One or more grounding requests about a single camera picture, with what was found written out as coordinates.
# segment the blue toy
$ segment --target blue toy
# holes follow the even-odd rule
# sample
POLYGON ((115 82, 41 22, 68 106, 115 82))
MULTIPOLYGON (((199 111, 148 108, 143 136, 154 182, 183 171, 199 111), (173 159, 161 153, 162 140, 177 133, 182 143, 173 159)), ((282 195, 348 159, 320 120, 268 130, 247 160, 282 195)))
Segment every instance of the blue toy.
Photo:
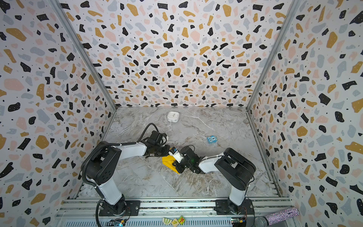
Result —
POLYGON ((211 135, 210 137, 207 137, 207 141, 208 143, 216 143, 218 140, 216 136, 211 135))

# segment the marble floor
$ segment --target marble floor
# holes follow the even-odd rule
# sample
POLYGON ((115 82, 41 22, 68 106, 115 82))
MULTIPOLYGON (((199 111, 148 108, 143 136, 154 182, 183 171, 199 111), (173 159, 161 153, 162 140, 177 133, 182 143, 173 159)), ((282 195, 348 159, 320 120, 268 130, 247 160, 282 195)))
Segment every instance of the marble floor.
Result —
MULTIPOLYGON (((168 135, 167 144, 178 149, 192 144, 199 156, 212 156, 233 148, 257 168, 255 181, 247 196, 277 196, 268 179, 245 109, 232 108, 119 108, 106 141, 136 141, 148 123, 155 123, 160 132, 168 135), (177 123, 167 121, 167 113, 177 111, 177 123), (211 145, 207 137, 214 135, 218 142, 211 145)), ((153 130, 150 126, 145 137, 153 130)), ((121 160, 114 179, 125 197, 228 197, 230 183, 219 172, 194 174, 185 170, 177 174, 162 164, 162 158, 132 157, 121 160)), ((82 186, 79 197, 98 197, 89 185, 82 186)))

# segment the yellow block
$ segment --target yellow block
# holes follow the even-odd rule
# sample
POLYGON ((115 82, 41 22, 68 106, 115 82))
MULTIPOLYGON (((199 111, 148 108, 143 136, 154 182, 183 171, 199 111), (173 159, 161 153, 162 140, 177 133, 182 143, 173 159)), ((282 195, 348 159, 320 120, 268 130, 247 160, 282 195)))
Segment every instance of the yellow block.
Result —
POLYGON ((173 166, 173 162, 175 161, 175 158, 171 155, 168 155, 166 157, 163 157, 163 164, 166 165, 169 169, 173 170, 174 172, 176 172, 177 174, 178 171, 176 170, 175 166, 173 166))

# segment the terrazzo wallpaper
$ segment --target terrazzo wallpaper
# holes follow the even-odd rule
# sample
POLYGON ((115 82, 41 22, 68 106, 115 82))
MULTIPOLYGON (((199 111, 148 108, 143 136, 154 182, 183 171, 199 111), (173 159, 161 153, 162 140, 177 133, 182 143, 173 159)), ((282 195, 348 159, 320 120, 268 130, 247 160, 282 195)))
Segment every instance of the terrazzo wallpaper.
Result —
POLYGON ((113 113, 48 2, 0 8, 0 226, 50 226, 113 113))
POLYGON ((291 3, 60 2, 117 106, 245 106, 291 3))
POLYGON ((362 10, 302 1, 251 110, 302 226, 363 226, 362 10))

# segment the sparkly microphone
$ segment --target sparkly microphone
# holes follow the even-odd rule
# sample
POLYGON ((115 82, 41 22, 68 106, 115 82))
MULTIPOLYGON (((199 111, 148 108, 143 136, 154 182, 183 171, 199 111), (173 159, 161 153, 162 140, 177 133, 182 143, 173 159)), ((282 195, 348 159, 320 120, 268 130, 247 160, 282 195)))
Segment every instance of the sparkly microphone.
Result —
POLYGON ((262 217, 256 217, 254 219, 254 224, 256 227, 266 227, 269 225, 276 224, 278 222, 285 221, 286 219, 292 218, 299 214, 300 214, 299 211, 295 207, 292 207, 277 213, 268 214, 262 217))

